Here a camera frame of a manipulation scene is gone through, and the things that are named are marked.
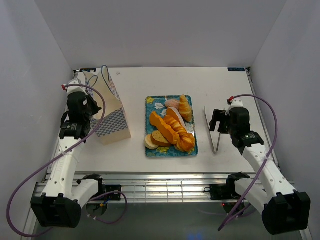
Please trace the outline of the blue checkered paper bag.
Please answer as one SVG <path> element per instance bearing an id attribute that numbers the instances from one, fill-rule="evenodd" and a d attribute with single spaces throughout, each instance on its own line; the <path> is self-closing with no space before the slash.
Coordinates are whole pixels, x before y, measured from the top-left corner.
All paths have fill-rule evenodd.
<path id="1" fill-rule="evenodd" d="M 96 68 L 96 72 L 79 72 L 77 78 L 83 84 L 91 87 L 87 92 L 99 107 L 103 107 L 100 95 L 105 101 L 106 107 L 103 108 L 105 114 L 100 111 L 91 120 L 92 128 L 102 121 L 95 132 L 99 141 L 106 146 L 131 138 L 126 112 L 108 67 L 103 65 Z"/>

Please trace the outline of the metal tongs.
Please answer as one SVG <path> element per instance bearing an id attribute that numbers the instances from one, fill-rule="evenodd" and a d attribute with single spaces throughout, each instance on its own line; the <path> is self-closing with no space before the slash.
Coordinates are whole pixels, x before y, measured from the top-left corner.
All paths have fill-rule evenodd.
<path id="1" fill-rule="evenodd" d="M 216 155 L 219 151 L 219 148 L 220 148 L 221 133 L 220 132 L 214 133 L 213 131 L 210 131 L 210 123 L 209 123 L 209 119 L 207 117 L 206 107 L 203 108 L 203 114 L 204 114 L 204 120 L 206 122 L 206 129 L 207 129 L 207 133 L 208 133 L 209 142 L 211 144 L 211 150 L 212 150 L 213 154 Z"/>

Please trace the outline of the fake croissant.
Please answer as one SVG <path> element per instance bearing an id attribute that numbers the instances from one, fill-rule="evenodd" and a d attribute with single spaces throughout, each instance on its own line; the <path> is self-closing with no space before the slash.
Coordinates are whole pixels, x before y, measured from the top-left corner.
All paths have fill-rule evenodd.
<path id="1" fill-rule="evenodd" d="M 185 95 L 179 97 L 178 111 L 185 121 L 190 122 L 192 120 L 192 108 Z"/>

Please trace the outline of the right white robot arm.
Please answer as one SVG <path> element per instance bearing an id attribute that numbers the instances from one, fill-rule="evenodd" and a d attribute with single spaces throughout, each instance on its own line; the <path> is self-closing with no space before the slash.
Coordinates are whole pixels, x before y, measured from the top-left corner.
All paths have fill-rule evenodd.
<path id="1" fill-rule="evenodd" d="M 257 187 L 246 173 L 234 173 L 226 180 L 227 197 L 244 197 L 249 201 L 261 214 L 263 225 L 271 235 L 307 229 L 311 199 L 306 192 L 297 191 L 274 161 L 267 158 L 263 139 L 251 130 L 249 111 L 244 107 L 215 109 L 209 130 L 230 135 L 233 146 L 251 165 L 263 186 Z"/>

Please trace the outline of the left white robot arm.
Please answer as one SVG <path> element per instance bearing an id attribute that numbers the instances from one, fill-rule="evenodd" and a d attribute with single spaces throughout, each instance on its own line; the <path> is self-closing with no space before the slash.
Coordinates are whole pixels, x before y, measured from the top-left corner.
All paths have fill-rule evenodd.
<path id="1" fill-rule="evenodd" d="M 61 118 L 57 154 L 62 155 L 52 165 L 51 174 L 41 196 L 31 199 L 31 208 L 43 227 L 75 228 L 82 208 L 91 199 L 100 200 L 106 187 L 98 174 L 86 175 L 73 188 L 74 176 L 85 137 L 90 133 L 91 117 L 101 108 L 84 91 L 67 95 L 67 112 Z"/>

